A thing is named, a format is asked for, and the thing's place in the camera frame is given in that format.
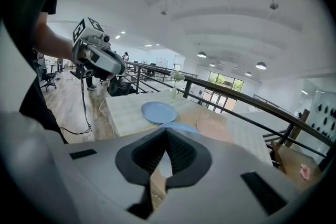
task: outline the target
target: hand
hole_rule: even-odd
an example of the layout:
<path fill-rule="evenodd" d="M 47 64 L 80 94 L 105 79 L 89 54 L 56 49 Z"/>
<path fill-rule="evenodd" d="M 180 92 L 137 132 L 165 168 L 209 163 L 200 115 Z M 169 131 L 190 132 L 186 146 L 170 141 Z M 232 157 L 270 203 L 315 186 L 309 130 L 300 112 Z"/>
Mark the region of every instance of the hand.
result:
<path fill-rule="evenodd" d="M 86 47 L 82 46 L 77 55 L 78 59 L 86 59 Z"/>
<path fill-rule="evenodd" d="M 111 79 L 114 78 L 114 76 L 115 76 L 115 74 L 110 73 L 110 74 L 107 76 L 106 80 L 110 81 Z"/>

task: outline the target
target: blue plate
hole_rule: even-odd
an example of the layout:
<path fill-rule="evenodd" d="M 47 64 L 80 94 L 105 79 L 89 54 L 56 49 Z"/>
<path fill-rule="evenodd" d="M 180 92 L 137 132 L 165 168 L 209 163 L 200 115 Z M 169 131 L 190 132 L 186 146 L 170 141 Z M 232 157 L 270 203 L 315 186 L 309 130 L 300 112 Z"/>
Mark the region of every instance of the blue plate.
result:
<path fill-rule="evenodd" d="M 159 128 L 173 128 L 177 130 L 183 130 L 191 133 L 200 134 L 200 132 L 197 129 L 182 122 L 176 122 L 176 121 L 163 123 L 162 125 L 159 126 Z"/>
<path fill-rule="evenodd" d="M 168 104 L 162 102 L 148 102 L 141 106 L 144 118 L 155 124 L 175 121 L 177 112 Z"/>

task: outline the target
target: pink plate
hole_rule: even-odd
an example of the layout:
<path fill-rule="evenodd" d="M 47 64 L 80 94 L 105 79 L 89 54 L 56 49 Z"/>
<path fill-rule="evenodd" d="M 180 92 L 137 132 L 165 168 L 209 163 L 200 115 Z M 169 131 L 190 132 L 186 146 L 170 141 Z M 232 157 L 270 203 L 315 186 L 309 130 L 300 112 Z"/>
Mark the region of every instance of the pink plate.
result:
<path fill-rule="evenodd" d="M 201 135 L 234 143 L 233 136 L 226 130 L 222 123 L 209 119 L 208 117 L 201 117 L 197 121 L 197 129 Z"/>

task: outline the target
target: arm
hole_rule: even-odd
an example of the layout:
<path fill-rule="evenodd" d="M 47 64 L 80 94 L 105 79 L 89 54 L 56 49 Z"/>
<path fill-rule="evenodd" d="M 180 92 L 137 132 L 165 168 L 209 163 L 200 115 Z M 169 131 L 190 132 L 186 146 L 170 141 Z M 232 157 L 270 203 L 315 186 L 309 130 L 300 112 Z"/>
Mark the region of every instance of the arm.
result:
<path fill-rule="evenodd" d="M 72 61 L 72 42 L 47 26 L 48 13 L 41 12 L 34 29 L 34 49 L 42 54 Z"/>

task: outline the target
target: desk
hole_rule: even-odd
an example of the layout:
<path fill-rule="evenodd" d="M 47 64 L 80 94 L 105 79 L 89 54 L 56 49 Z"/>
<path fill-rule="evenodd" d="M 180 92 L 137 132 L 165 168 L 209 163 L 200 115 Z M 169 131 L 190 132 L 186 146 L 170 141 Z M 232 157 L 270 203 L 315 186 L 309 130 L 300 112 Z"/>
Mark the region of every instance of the desk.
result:
<path fill-rule="evenodd" d="M 125 136 L 141 131 L 157 128 L 157 124 L 147 121 L 140 112 L 140 107 L 150 101 L 159 101 L 171 105 L 178 113 L 176 121 L 183 122 L 192 127 L 196 127 L 201 116 L 208 115 L 211 119 L 221 122 L 224 126 L 228 123 L 234 128 L 228 131 L 234 137 L 237 145 L 255 154 L 261 161 L 272 165 L 268 149 L 263 139 L 262 133 L 256 135 L 240 128 L 240 124 L 228 120 L 221 113 L 215 113 L 204 106 L 198 105 L 181 95 L 175 99 L 171 98 L 170 91 L 130 94 L 120 97 L 107 97 L 100 106 L 100 111 L 108 118 L 112 126 L 114 137 Z"/>
<path fill-rule="evenodd" d="M 279 169 L 286 174 L 300 190 L 304 191 L 320 180 L 322 175 L 321 170 L 312 157 L 275 142 L 271 142 L 271 145 L 274 149 L 275 158 L 280 164 Z M 305 180 L 301 176 L 301 164 L 306 164 L 309 167 L 309 180 Z"/>

